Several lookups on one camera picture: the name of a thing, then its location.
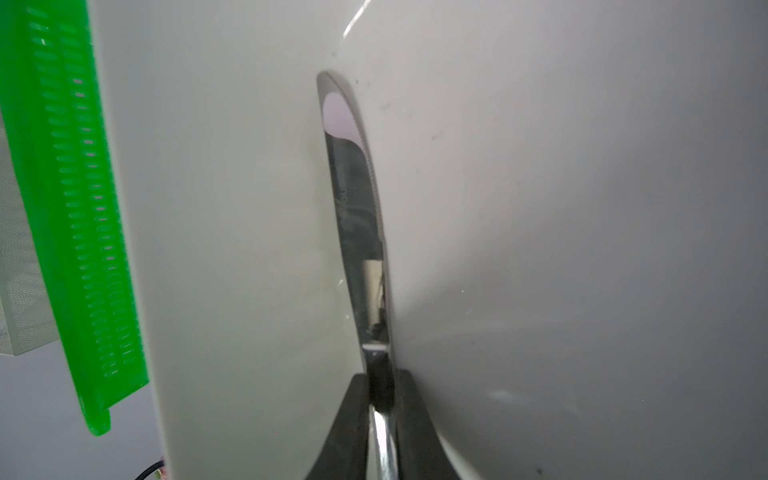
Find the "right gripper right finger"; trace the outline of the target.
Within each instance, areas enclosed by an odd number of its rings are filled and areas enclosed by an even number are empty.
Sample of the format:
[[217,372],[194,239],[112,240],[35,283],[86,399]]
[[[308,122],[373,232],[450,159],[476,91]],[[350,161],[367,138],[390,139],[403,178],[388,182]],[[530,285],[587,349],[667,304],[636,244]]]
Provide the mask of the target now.
[[413,375],[394,372],[394,419],[399,476],[404,480],[459,480]]

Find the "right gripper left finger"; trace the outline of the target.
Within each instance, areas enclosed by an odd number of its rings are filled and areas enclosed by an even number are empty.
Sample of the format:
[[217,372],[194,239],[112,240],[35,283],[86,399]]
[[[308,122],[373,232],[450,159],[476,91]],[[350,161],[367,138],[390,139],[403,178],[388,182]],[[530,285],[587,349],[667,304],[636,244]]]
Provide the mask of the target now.
[[368,377],[355,374],[306,480],[366,479],[369,408]]

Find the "silver knife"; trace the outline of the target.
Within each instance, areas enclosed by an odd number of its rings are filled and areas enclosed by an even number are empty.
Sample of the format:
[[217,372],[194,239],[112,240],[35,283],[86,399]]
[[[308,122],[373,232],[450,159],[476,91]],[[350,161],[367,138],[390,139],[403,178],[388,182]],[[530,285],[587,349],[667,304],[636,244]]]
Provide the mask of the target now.
[[325,70],[317,75],[317,89],[341,257],[370,385],[377,477],[398,479],[387,265],[373,162],[348,82]]

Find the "green plastic basket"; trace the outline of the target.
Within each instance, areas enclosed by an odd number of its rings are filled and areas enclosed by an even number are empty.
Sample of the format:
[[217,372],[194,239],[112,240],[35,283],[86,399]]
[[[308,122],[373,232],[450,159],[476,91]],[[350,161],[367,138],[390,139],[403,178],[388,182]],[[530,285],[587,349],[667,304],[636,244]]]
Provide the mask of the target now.
[[84,421],[148,383],[83,1],[1,5],[1,112]]

